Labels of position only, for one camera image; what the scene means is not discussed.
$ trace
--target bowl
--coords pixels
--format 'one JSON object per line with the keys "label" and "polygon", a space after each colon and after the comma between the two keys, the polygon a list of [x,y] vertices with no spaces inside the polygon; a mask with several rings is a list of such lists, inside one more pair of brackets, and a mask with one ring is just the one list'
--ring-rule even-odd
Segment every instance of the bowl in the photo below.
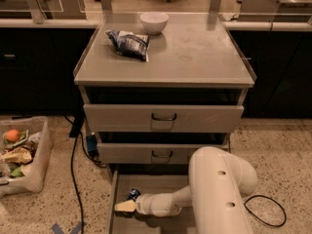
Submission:
{"label": "bowl", "polygon": [[148,34],[160,34],[166,27],[168,15],[161,12],[146,12],[140,16],[143,28]]}

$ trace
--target black cabinet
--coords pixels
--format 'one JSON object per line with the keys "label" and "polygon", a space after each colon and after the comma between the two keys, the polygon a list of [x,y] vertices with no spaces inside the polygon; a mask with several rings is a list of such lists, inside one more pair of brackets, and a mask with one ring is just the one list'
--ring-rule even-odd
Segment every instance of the black cabinet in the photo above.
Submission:
{"label": "black cabinet", "polygon": [[311,118],[312,32],[231,31],[257,79],[245,117]]}
{"label": "black cabinet", "polygon": [[73,69],[93,29],[0,28],[0,114],[76,115]]}

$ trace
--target drawer handle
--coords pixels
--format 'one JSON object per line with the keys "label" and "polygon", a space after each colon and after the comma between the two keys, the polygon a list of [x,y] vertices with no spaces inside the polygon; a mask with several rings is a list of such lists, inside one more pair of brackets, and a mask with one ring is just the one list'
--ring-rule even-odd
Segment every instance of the drawer handle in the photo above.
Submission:
{"label": "drawer handle", "polygon": [[173,151],[170,151],[170,154],[169,154],[169,155],[157,155],[157,154],[155,154],[155,151],[152,150],[152,156],[153,156],[154,158],[169,159],[169,158],[173,157],[173,154],[174,154]]}
{"label": "drawer handle", "polygon": [[175,113],[174,117],[172,117],[172,118],[158,118],[155,116],[155,114],[152,113],[152,119],[154,121],[175,121],[176,120],[176,113]]}

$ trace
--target speckled floor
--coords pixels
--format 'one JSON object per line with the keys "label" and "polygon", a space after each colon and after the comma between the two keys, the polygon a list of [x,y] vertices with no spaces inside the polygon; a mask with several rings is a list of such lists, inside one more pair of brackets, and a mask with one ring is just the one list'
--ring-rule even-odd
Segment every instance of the speckled floor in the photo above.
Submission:
{"label": "speckled floor", "polygon": [[[70,174],[74,139],[69,123],[49,117],[54,147],[40,193],[7,195],[0,200],[1,233],[78,233],[80,209]],[[278,201],[288,219],[269,228],[250,216],[255,234],[310,234],[312,229],[312,120],[242,119],[231,136],[231,151],[255,167],[262,194]],[[74,173],[85,216],[85,233],[104,233],[111,185],[106,169],[84,155],[81,141],[75,151]],[[278,224],[282,212],[263,199],[249,202],[263,219]]]}

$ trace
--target plastic bin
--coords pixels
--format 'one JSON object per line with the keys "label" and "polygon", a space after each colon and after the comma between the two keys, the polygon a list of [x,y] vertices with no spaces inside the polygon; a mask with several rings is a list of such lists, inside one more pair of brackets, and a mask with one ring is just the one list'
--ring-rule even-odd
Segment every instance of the plastic bin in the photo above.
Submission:
{"label": "plastic bin", "polygon": [[32,161],[30,173],[26,176],[7,178],[0,177],[0,198],[8,194],[21,192],[40,192],[49,165],[52,142],[48,129],[48,118],[44,116],[18,120],[0,121],[0,149],[4,149],[2,136],[10,129],[29,130],[29,134],[41,132],[40,141]]}

